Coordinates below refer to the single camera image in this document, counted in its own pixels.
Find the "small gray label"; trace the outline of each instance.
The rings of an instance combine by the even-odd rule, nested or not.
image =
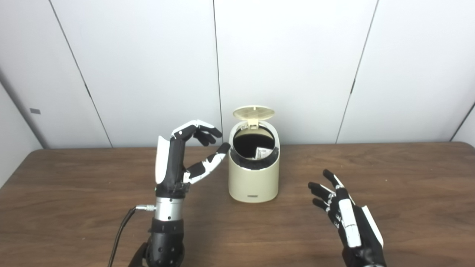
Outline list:
[[[31,108],[30,112],[33,113],[33,114],[40,114],[41,115],[41,111],[39,109],[36,109],[36,108]]]

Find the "robotic arm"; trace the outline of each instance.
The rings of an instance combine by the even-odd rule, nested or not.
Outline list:
[[[222,133],[214,126],[194,120],[175,129],[167,141],[159,136],[155,163],[156,205],[151,237],[135,253],[129,267],[179,267],[185,255],[182,205],[191,184],[210,174],[224,159],[230,145],[223,143],[205,160],[183,166],[185,143],[192,137],[204,145],[216,143]]]
[[[342,182],[329,170],[323,175],[335,191],[310,182],[308,188],[319,197],[313,204],[328,214],[338,229],[343,243],[343,260],[347,267],[386,267],[383,255],[383,238],[367,206],[355,204]]]

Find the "cable connector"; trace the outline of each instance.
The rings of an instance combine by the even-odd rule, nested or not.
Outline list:
[[[145,210],[145,211],[155,211],[155,205],[137,205],[135,206],[136,210]]]

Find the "wooden table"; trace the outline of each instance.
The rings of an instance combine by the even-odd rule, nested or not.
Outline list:
[[[186,165],[214,148],[187,148]],[[153,148],[33,152],[0,189],[0,266],[105,267],[129,208],[154,203]],[[368,205],[389,267],[475,266],[475,150],[465,143],[283,146],[276,199],[228,194],[228,163],[185,200],[184,267],[343,267],[342,245],[312,205],[308,181],[335,172]],[[127,266],[152,214],[125,228],[114,266]]]

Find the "cream trash can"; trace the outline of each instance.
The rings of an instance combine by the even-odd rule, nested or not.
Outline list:
[[[248,203],[272,200],[279,191],[280,142],[276,129],[264,120],[274,111],[250,105],[233,115],[243,121],[229,134],[229,193]]]

